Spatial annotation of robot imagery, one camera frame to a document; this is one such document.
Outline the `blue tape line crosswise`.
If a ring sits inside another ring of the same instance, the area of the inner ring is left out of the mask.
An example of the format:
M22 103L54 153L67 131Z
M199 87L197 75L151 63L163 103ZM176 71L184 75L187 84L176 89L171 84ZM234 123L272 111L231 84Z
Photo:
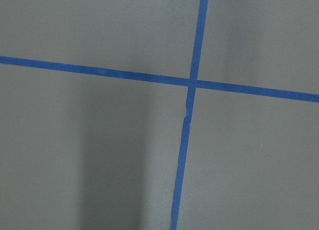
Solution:
M181 77L155 75L155 74L147 74L147 73L139 73L139 72L131 72L131 71L121 71L121 70L113 70L113 69L106 69L106 68L98 68L98 67L90 67L90 66L82 66L82 65L74 65L74 64L64 64L64 63L57 63L57 62L31 60L31 59L7 57L7 56L1 56L0 62L1 64L7 64L7 65L32 67L32 68L72 72L72 73L81 73L81 74L89 74L89 75L97 75L97 76L104 76L104 77L137 80L137 81L153 82L153 83L161 83L161 84L169 84L169 85L177 85L177 86L188 86L190 84L194 84L197 88L201 88L201 89L251 94L251 95L299 100L299 101L314 102L314 103L318 103L319 101L319 96L317 94L280 90L280 89L262 88L262 87L254 87L254 86L238 85L238 84L230 84L230 83L222 83L222 82L214 82L214 81L205 81L205 80L190 80L188 78L181 78Z

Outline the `blue tape line lengthwise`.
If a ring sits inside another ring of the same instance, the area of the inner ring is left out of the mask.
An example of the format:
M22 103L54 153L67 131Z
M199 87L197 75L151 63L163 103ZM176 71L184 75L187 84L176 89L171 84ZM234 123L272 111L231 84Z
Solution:
M176 176L175 176L175 184L174 184L173 198L172 198L172 205L171 205L171 212L170 212L170 227L169 228L171 230L177 229L177 224L178 224L184 171L185 171L185 165L186 165L190 127L191 127L192 114L193 114L193 108L194 108L196 82L198 79L199 65L201 60L201 50L202 50L204 29L205 29L205 23L206 23L208 1L209 0L200 0L198 15L197 15L196 33L195 33L191 67L190 67L190 73L189 73L189 84L187 87L187 96L186 96L186 102L185 102L185 117L183 119L183 125L182 125L181 140L180 140L177 169L176 169Z

